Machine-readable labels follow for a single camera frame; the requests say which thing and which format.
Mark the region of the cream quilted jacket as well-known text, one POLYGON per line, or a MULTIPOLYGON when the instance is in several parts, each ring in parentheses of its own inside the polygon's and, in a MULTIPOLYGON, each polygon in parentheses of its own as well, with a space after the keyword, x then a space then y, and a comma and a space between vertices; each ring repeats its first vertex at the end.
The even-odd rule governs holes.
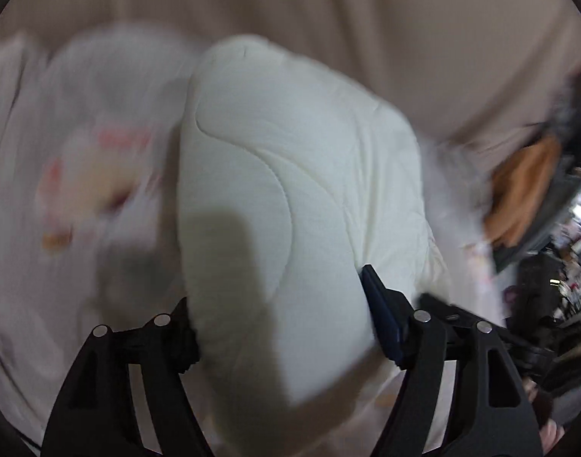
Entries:
POLYGON ((407 119, 356 81, 255 36, 218 42, 189 83, 178 235, 189 313, 236 446, 289 452, 397 374, 359 272, 447 292, 407 119))

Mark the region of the orange brown cloth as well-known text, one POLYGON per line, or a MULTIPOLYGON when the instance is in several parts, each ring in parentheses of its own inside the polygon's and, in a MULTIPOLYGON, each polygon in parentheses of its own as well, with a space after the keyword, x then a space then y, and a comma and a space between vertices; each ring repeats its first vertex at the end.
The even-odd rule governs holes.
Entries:
POLYGON ((522 147, 491 177, 492 208, 484 218, 486 236, 493 248, 516 246, 543 203, 561 155, 554 134, 522 147))

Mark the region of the beige curtain fabric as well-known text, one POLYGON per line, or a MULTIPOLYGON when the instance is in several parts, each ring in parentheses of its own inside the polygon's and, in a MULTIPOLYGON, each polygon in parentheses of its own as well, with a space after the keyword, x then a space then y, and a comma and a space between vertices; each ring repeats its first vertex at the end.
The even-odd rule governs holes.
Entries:
POLYGON ((492 162, 526 141, 581 71, 572 0, 3 0, 0 39, 57 46, 111 22, 215 40, 257 34, 337 69, 492 162))

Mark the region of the grey printed fleece blanket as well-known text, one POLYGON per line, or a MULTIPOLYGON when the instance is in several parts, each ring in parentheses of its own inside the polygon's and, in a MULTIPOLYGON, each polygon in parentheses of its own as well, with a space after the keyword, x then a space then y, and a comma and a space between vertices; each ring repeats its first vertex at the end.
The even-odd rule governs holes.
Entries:
MULTIPOLYGON (((100 28, 55 54, 24 35, 0 42, 0 409, 33 441, 95 326, 128 330, 188 303, 180 142, 189 83, 208 51, 151 26, 100 28)), ((501 323, 482 230, 489 181, 460 147, 413 133, 447 292, 406 297, 430 292, 501 323)), ((219 455, 360 456, 392 407, 397 370, 344 423, 282 453, 223 434, 204 358, 184 383, 219 455)))

